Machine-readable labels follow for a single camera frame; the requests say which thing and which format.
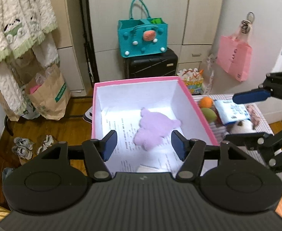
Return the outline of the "pink floral scrunchie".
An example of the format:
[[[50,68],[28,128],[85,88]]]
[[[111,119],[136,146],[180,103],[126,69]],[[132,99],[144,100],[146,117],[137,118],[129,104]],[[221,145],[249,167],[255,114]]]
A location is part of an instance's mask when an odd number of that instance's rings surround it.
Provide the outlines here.
[[[259,115],[257,114],[256,112],[256,109],[254,106],[252,105],[247,105],[246,106],[246,109],[247,111],[249,112],[249,115],[250,115],[250,121],[252,122],[253,124],[253,129],[255,129],[259,123],[260,123],[260,117]]]

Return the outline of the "blue wet wipes pack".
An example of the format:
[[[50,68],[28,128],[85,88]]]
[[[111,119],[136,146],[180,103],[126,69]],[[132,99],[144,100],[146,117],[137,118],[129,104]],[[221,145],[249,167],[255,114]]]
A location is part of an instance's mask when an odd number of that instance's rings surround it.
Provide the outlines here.
[[[232,100],[215,100],[214,106],[223,125],[251,119],[244,104],[236,104]]]

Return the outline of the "white brown plush toy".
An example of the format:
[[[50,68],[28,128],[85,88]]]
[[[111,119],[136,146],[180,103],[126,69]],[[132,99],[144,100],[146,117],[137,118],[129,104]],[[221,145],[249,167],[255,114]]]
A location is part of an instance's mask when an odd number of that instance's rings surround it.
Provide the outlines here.
[[[249,133],[255,133],[256,130],[253,129],[253,124],[250,120],[245,119],[241,121],[237,121],[230,126],[227,126],[227,131],[224,133],[224,135],[229,134],[249,134]]]

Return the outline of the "purple plush toy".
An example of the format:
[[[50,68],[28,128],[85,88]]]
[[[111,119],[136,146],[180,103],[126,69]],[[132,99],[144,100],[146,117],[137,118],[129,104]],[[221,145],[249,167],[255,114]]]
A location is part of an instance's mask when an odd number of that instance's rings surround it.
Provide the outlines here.
[[[164,138],[181,126],[178,119],[169,119],[162,113],[151,112],[146,108],[140,111],[139,129],[133,139],[134,144],[149,151],[163,143]]]

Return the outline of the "green plush ball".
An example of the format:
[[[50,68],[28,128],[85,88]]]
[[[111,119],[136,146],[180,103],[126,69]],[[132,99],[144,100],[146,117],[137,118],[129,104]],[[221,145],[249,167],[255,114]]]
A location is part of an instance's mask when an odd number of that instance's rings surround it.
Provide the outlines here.
[[[215,113],[215,111],[213,111],[210,108],[207,107],[203,107],[201,108],[201,111],[205,117],[205,119],[207,120],[208,123],[212,123],[215,122],[217,120],[217,114]]]

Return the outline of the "orange plush ball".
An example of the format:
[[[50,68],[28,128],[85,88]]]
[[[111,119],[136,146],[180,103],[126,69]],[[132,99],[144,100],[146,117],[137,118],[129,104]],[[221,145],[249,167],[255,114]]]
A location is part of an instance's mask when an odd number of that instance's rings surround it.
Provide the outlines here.
[[[213,99],[209,96],[203,97],[199,102],[198,105],[200,108],[211,108],[213,105]]]

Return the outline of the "white tissue pack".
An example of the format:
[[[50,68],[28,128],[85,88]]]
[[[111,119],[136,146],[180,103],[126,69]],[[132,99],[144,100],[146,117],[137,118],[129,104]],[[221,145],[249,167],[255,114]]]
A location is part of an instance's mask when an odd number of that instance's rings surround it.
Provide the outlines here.
[[[138,166],[136,172],[137,173],[163,173],[164,171],[162,169],[159,169],[159,168],[156,168],[156,167],[140,164],[140,166]]]

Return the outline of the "white printed paper sheet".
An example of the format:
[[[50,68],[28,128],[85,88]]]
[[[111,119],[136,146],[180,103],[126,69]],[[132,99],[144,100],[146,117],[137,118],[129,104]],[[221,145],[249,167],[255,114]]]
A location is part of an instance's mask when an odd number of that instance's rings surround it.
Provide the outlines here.
[[[118,135],[118,144],[106,166],[114,175],[117,172],[136,173],[140,164],[162,169],[164,172],[176,174],[182,161],[176,155],[171,136],[164,138],[161,145],[146,151],[134,144],[134,137],[139,129],[141,119],[140,109],[112,111],[110,108],[102,111],[102,135],[115,130]]]

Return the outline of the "pink paper bag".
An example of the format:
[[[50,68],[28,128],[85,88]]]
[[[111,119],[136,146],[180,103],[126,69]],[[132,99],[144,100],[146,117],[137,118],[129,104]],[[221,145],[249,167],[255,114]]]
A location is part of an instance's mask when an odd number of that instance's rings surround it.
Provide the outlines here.
[[[249,45],[249,34],[252,24],[242,20],[233,34],[221,36],[216,63],[231,77],[239,82],[247,80],[252,58],[252,47]]]

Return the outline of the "brown paper bag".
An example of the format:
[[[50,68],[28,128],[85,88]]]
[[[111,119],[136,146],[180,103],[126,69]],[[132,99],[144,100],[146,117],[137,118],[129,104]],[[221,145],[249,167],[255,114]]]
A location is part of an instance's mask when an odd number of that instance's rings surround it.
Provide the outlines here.
[[[25,93],[41,116],[55,121],[64,117],[71,97],[67,83],[56,64],[37,73],[26,85]]]

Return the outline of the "black suitcase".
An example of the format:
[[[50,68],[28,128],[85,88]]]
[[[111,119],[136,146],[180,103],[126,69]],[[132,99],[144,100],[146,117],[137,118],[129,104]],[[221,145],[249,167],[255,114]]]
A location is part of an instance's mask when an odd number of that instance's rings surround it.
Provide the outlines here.
[[[178,56],[170,48],[153,55],[131,57],[124,60],[126,79],[175,76]]]

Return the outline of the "pair of sneakers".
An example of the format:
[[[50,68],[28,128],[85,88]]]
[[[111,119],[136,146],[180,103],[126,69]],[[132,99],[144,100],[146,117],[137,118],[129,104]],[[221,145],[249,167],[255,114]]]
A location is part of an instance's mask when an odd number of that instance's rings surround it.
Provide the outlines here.
[[[33,157],[47,150],[54,144],[52,135],[42,136],[42,139],[38,143],[34,143],[30,139],[16,137],[14,139],[14,145],[12,152],[18,156],[20,160],[31,160]]]

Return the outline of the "beige wooden wardrobe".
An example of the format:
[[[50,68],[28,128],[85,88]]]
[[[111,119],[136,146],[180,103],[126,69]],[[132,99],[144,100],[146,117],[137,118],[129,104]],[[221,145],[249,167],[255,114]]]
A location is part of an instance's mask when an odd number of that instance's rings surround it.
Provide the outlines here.
[[[171,49],[193,68],[214,42],[222,0],[51,0],[60,70],[74,96],[125,77],[124,63]]]

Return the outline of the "teal felt handbag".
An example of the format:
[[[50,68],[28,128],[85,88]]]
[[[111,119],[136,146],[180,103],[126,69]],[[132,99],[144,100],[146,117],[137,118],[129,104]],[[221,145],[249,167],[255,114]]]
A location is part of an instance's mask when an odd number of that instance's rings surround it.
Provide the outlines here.
[[[133,5],[139,1],[145,9],[145,19],[134,19]],[[142,0],[132,0],[129,19],[118,21],[118,45],[123,58],[160,54],[167,50],[168,24],[162,18],[152,18]]]

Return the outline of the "white knitted pajama jacket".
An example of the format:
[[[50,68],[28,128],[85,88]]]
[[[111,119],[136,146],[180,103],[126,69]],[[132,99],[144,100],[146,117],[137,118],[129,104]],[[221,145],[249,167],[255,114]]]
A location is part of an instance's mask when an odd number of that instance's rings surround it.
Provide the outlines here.
[[[0,0],[0,63],[21,57],[57,27],[50,0]]]

